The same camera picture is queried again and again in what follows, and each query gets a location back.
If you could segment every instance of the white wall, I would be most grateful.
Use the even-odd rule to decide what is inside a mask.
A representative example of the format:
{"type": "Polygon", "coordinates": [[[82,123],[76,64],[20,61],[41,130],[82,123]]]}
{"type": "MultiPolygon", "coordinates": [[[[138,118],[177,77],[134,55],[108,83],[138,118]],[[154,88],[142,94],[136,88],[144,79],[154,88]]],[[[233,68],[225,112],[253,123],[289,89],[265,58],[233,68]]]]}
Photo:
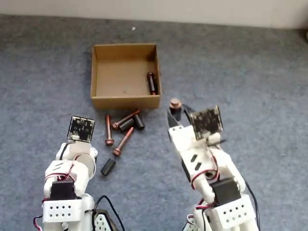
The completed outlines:
{"type": "Polygon", "coordinates": [[[308,28],[308,0],[0,0],[0,13],[308,28]]]}

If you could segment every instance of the screw head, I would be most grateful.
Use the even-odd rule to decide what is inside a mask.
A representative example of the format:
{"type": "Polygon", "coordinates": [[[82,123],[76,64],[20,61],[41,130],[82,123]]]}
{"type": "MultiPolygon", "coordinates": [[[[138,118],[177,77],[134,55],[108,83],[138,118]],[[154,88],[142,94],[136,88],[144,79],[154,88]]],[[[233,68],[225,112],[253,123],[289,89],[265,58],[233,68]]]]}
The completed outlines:
{"type": "Polygon", "coordinates": [[[121,150],[118,148],[114,148],[112,154],[115,156],[121,156],[121,150]]]}
{"type": "Polygon", "coordinates": [[[119,125],[117,124],[117,123],[113,123],[112,124],[112,128],[114,129],[114,130],[118,130],[119,129],[119,125]]]}
{"type": "Polygon", "coordinates": [[[180,107],[182,107],[182,102],[177,99],[177,98],[172,98],[170,100],[170,105],[169,105],[170,108],[174,108],[174,109],[178,109],[180,107]]]}
{"type": "Polygon", "coordinates": [[[115,142],[115,140],[114,140],[114,139],[107,139],[107,140],[105,140],[105,143],[106,143],[106,145],[107,145],[107,146],[111,146],[111,145],[113,145],[113,144],[114,144],[114,142],[115,142]]]}

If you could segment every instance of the black wire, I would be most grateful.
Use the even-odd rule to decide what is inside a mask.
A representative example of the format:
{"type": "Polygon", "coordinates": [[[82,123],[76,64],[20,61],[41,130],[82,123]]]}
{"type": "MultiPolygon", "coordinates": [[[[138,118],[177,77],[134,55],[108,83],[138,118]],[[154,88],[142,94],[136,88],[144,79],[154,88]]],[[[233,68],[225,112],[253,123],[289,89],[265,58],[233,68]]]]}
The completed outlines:
{"type": "Polygon", "coordinates": [[[259,206],[258,206],[258,202],[257,202],[257,198],[256,196],[254,195],[254,193],[252,192],[248,182],[244,179],[245,181],[245,184],[247,186],[247,189],[249,190],[251,196],[253,197],[254,199],[254,203],[255,203],[255,209],[256,209],[256,220],[257,220],[257,226],[259,228],[259,231],[261,231],[261,227],[260,227],[260,214],[259,214],[259,206]]]}
{"type": "Polygon", "coordinates": [[[33,225],[35,226],[36,219],[38,219],[38,218],[42,218],[42,217],[43,217],[43,214],[42,214],[42,215],[40,215],[40,216],[38,216],[38,217],[33,218],[33,225]]]}
{"type": "Polygon", "coordinates": [[[61,155],[60,155],[60,160],[62,160],[63,154],[64,154],[64,152],[66,151],[68,145],[69,145],[69,144],[72,144],[72,143],[75,143],[75,141],[67,142],[67,143],[65,144],[65,146],[64,146],[64,148],[63,148],[63,150],[62,150],[62,152],[61,152],[61,155]]]}
{"type": "Polygon", "coordinates": [[[206,227],[205,227],[205,218],[204,218],[204,210],[205,210],[205,209],[202,209],[202,218],[203,218],[203,228],[204,228],[204,231],[206,231],[206,227]]]}
{"type": "Polygon", "coordinates": [[[95,205],[94,205],[94,209],[93,209],[94,211],[93,211],[93,213],[92,213],[92,228],[93,228],[93,231],[95,231],[94,216],[95,216],[95,214],[96,214],[97,206],[98,206],[98,204],[101,202],[101,200],[104,199],[104,198],[108,201],[108,203],[109,203],[109,205],[110,205],[112,211],[114,212],[116,218],[118,219],[118,221],[119,221],[119,223],[120,223],[120,225],[121,225],[122,230],[125,231],[125,228],[124,228],[124,225],[123,225],[123,223],[122,223],[122,221],[121,221],[120,216],[118,215],[118,213],[116,212],[116,209],[114,208],[114,206],[113,206],[113,204],[111,203],[110,199],[109,199],[106,195],[101,196],[101,197],[97,200],[97,202],[95,203],[95,205]]]}

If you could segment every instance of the black cylinder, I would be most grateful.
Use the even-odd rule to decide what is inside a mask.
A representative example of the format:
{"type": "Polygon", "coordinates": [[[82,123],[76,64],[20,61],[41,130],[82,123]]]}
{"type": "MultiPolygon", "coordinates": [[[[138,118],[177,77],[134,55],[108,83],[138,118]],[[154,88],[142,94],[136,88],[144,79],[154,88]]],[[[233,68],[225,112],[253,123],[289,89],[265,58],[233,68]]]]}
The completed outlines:
{"type": "Polygon", "coordinates": [[[104,165],[104,167],[101,169],[101,173],[104,176],[108,176],[108,174],[112,171],[115,165],[116,165],[116,161],[109,158],[106,164],[104,165]]]}
{"type": "Polygon", "coordinates": [[[142,129],[145,128],[145,125],[144,125],[144,123],[143,123],[143,121],[141,119],[141,116],[139,114],[135,114],[133,116],[133,119],[134,119],[134,122],[135,122],[136,129],[142,130],[142,129]]]}
{"type": "Polygon", "coordinates": [[[149,72],[149,73],[147,74],[147,78],[148,78],[148,84],[149,84],[150,94],[151,94],[151,95],[156,95],[154,73],[149,72]]]}
{"type": "Polygon", "coordinates": [[[133,119],[129,119],[128,121],[125,121],[123,124],[121,124],[119,126],[119,129],[121,132],[125,132],[127,131],[128,129],[130,129],[131,127],[134,126],[134,120],[133,119]]]}
{"type": "Polygon", "coordinates": [[[171,108],[170,107],[170,112],[177,121],[181,120],[181,112],[182,112],[181,107],[180,108],[171,108]]]}

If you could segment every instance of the white plastic bracket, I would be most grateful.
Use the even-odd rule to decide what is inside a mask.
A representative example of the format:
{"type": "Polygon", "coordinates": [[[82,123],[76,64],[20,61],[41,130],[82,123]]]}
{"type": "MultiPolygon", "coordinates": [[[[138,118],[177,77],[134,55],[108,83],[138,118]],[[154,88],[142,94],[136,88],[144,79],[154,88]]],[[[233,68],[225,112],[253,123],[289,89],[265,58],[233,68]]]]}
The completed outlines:
{"type": "Polygon", "coordinates": [[[213,230],[230,229],[256,217],[247,194],[243,194],[242,198],[236,201],[210,209],[207,215],[212,221],[213,230]]]}
{"type": "Polygon", "coordinates": [[[198,227],[196,226],[196,222],[195,222],[194,218],[191,218],[190,222],[192,224],[187,222],[185,224],[184,228],[182,229],[182,231],[199,231],[198,227]]]}
{"type": "Polygon", "coordinates": [[[107,218],[104,214],[99,214],[96,217],[94,224],[95,224],[95,231],[112,231],[107,221],[107,218]]]}
{"type": "Polygon", "coordinates": [[[84,214],[81,199],[45,201],[43,209],[43,223],[80,221],[84,214]]]}

